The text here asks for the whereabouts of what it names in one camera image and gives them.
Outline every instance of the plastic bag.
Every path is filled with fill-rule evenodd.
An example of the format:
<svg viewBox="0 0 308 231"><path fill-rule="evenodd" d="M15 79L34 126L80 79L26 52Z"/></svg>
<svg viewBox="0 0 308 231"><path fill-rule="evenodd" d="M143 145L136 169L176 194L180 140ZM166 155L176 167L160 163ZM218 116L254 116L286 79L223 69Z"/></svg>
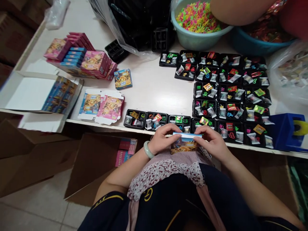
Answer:
<svg viewBox="0 0 308 231"><path fill-rule="evenodd" d="M69 0L54 0L52 7L45 11L47 30L57 30L62 27L69 4Z"/></svg>
<svg viewBox="0 0 308 231"><path fill-rule="evenodd" d="M308 42L297 40L277 51L268 67L272 89L280 101L308 105Z"/></svg>

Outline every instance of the light blue bucket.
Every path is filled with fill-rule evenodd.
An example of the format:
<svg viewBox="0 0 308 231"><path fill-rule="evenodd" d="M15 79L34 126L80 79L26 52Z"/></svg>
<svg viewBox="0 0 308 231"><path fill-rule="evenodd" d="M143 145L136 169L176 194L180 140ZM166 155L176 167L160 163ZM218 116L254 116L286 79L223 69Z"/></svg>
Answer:
<svg viewBox="0 0 308 231"><path fill-rule="evenodd" d="M210 49L212 46L214 46L218 42L221 36L228 33L230 30L232 30L233 26L228 26L221 31L209 33L209 34L199 34L199 33L194 33L194 32L185 30L183 27L181 27L177 23L175 17L179 15L179 13L184 7L186 7L187 5L191 3L195 3L195 2L197 1L192 1L192 0L179 1L178 5L171 12L171 21L177 33L177 37L179 38L180 44L185 49L203 51L203 50Z"/></svg>

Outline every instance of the floor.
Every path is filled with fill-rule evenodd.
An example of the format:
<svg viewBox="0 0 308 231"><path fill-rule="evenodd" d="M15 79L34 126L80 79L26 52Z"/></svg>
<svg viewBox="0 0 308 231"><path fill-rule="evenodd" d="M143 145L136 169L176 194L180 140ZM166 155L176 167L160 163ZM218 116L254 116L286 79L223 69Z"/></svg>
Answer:
<svg viewBox="0 0 308 231"><path fill-rule="evenodd" d="M63 199L71 171L0 198L1 230L77 230L90 208Z"/></svg>

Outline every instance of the blue bucket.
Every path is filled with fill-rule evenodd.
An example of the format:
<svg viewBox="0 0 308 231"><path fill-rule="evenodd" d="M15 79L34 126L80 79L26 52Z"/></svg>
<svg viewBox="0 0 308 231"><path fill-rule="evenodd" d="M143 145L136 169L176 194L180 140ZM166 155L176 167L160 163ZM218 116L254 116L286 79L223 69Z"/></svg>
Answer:
<svg viewBox="0 0 308 231"><path fill-rule="evenodd" d="M284 43L270 43L255 39L245 33L241 27L235 27L230 36L231 46L240 54L266 56L280 48L290 46L294 40Z"/></svg>

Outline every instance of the blue plastic holder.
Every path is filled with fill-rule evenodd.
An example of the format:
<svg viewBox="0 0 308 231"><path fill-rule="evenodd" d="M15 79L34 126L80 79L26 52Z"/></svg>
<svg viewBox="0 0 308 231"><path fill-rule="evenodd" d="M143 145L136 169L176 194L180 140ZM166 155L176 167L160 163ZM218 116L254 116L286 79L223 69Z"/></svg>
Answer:
<svg viewBox="0 0 308 231"><path fill-rule="evenodd" d="M279 114L270 116L270 120L275 125L269 126L274 149L281 151L296 151L296 152L308 152L308 149L301 148L304 136L294 136L294 120L305 121L305 116L300 114Z"/></svg>

